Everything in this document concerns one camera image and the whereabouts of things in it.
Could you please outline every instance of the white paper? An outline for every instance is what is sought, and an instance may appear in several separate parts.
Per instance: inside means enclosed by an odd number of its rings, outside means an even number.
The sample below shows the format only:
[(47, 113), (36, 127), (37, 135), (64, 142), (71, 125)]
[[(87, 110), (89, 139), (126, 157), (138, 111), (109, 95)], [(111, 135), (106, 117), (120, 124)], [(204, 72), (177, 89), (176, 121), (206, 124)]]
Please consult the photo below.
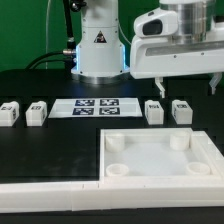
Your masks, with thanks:
[(49, 118), (142, 117), (137, 98), (57, 99)]

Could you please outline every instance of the black tabletop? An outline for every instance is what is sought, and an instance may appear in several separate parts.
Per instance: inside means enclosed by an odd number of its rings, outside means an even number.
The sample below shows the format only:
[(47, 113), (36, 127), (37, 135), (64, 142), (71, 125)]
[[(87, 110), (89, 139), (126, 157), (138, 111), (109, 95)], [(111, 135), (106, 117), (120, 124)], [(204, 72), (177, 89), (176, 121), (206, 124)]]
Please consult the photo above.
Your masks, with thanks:
[[(224, 88), (218, 87), (216, 95), (212, 96), (210, 79), (208, 75), (165, 78), (166, 98), (161, 99), (153, 79), (129, 78), (116, 84), (92, 86), (71, 80), (63, 70), (2, 72), (0, 105), (17, 101), (20, 104), (20, 117), (12, 128), (0, 128), (0, 183), (98, 180), (101, 129), (191, 127), (195, 131), (206, 131), (219, 150), (224, 152)], [(25, 112), (32, 102), (45, 101), (49, 113), (56, 99), (102, 97), (137, 97), (143, 114), (146, 100), (158, 100), (165, 111), (164, 125), (149, 126), (143, 116), (47, 119), (43, 127), (26, 126)], [(185, 100), (192, 107), (192, 125), (180, 126), (175, 123), (171, 115), (171, 104), (175, 99)], [(54, 223), (65, 220), (66, 223), (224, 222), (223, 208), (113, 210), (39, 215), (37, 217), (37, 214), (29, 214), (26, 219), (23, 215), (4, 215), (0, 219), (11, 223), (16, 219), (28, 223), (29, 218), (39, 220), (36, 223), (52, 223), (53, 220)], [(61, 221), (57, 218), (60, 215), (63, 215)]]

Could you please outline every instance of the warning label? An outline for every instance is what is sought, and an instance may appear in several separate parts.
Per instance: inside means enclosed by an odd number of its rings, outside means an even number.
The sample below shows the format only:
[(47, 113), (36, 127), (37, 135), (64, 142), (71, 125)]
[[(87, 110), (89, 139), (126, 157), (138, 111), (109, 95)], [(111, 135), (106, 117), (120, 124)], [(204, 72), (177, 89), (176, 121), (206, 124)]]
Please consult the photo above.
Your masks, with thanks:
[(97, 35), (94, 43), (107, 43), (103, 33), (100, 31), (99, 34)]

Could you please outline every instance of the white tray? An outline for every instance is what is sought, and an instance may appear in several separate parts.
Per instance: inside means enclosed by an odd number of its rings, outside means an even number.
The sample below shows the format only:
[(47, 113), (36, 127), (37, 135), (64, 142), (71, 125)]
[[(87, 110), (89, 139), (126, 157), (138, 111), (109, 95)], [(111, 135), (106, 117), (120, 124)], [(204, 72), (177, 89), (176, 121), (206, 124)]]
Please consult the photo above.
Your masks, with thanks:
[[(177, 131), (190, 133), (188, 150), (170, 147)], [(125, 140), (123, 150), (109, 152), (108, 136), (118, 133)], [(102, 130), (100, 150), (99, 181), (0, 185), (0, 212), (224, 206), (224, 158), (205, 132)], [(192, 162), (205, 164), (210, 174), (189, 175), (186, 167)], [(112, 164), (124, 164), (129, 172), (107, 176)]]

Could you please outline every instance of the small white cube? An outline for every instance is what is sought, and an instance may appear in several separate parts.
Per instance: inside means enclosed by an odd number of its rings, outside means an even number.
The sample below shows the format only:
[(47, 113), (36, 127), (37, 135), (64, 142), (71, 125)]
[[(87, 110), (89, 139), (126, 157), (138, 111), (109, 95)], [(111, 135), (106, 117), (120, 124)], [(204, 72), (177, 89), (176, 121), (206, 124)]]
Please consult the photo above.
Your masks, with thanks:
[(43, 101), (32, 103), (26, 111), (27, 126), (42, 126), (47, 117), (47, 104)]
[(186, 101), (174, 100), (172, 115), (177, 124), (192, 124), (193, 110)]
[(145, 102), (145, 116), (149, 125), (161, 125), (164, 123), (164, 110), (158, 101)]
[(0, 107), (0, 127), (12, 127), (19, 117), (17, 102), (4, 103)]

